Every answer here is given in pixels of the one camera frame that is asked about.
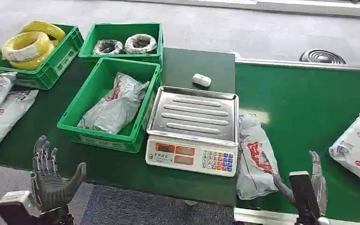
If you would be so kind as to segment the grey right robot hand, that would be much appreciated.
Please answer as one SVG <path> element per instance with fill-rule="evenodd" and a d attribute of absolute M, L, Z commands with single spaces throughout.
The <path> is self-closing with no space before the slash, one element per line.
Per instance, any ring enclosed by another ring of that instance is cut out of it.
<path fill-rule="evenodd" d="M 326 179 L 323 176 L 321 159 L 315 151 L 308 151 L 312 160 L 312 176 L 310 177 L 312 189 L 314 190 L 315 199 L 317 206 L 319 207 L 320 216 L 323 216 L 327 208 L 327 185 Z M 296 199 L 294 196 L 294 188 L 290 189 L 281 179 L 279 174 L 273 174 L 274 184 L 281 194 L 283 194 L 288 202 L 297 207 Z"/>

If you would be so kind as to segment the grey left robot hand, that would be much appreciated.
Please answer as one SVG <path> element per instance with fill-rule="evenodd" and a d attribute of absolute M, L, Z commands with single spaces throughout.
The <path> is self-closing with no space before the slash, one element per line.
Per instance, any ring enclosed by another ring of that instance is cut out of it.
<path fill-rule="evenodd" d="M 52 148 L 48 137 L 37 139 L 33 148 L 31 192 L 40 211 L 49 211 L 70 203 L 87 174 L 87 164 L 81 162 L 70 179 L 58 171 L 57 148 Z"/>

